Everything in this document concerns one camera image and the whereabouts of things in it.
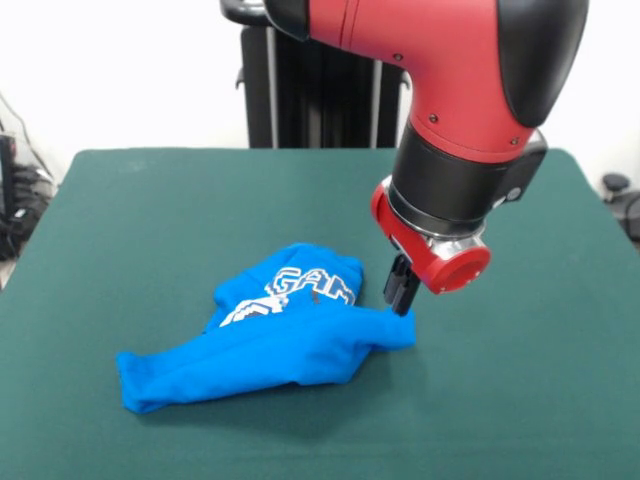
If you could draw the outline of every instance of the green felt surface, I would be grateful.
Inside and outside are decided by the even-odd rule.
[[[198,335],[215,286],[290,243],[361,258],[382,308],[392,158],[80,154],[0,296],[0,478],[639,478],[640,259],[561,152],[491,215],[481,279],[420,292],[416,348],[346,386],[120,406],[116,352]]]

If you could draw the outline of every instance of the black cable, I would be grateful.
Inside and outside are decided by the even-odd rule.
[[[0,101],[2,101],[2,103],[4,103],[5,107],[7,107],[7,110],[9,110],[9,113],[15,117],[15,119],[18,121],[18,123],[20,123],[20,127],[22,128],[22,134],[24,136],[24,140],[27,143],[27,145],[29,146],[29,149],[31,150],[31,153],[33,153],[33,156],[36,157],[36,160],[38,161],[38,163],[40,164],[42,169],[45,172],[47,172],[47,175],[49,175],[51,178],[54,178],[53,174],[51,173],[51,170],[49,170],[49,167],[47,167],[47,164],[44,163],[44,160],[42,160],[42,157],[38,154],[38,152],[36,152],[36,149],[33,148],[33,145],[31,144],[31,139],[29,138],[29,131],[27,130],[27,125],[24,123],[24,120],[11,107],[11,104],[9,102],[7,102],[7,99],[4,98],[4,95],[2,95],[2,92],[0,92]]]
[[[624,210],[624,229],[627,232],[627,237],[631,240],[636,240],[636,238],[631,234],[631,219],[629,218],[629,215],[631,214],[633,206],[638,202],[640,202],[640,193],[633,197],[633,200],[627,203],[627,208]]]

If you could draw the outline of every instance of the blue shirt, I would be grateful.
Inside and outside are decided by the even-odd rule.
[[[286,383],[346,383],[373,350],[415,344],[414,317],[355,307],[359,260],[295,244],[220,285],[194,340],[164,353],[120,353],[123,404],[147,413]]]

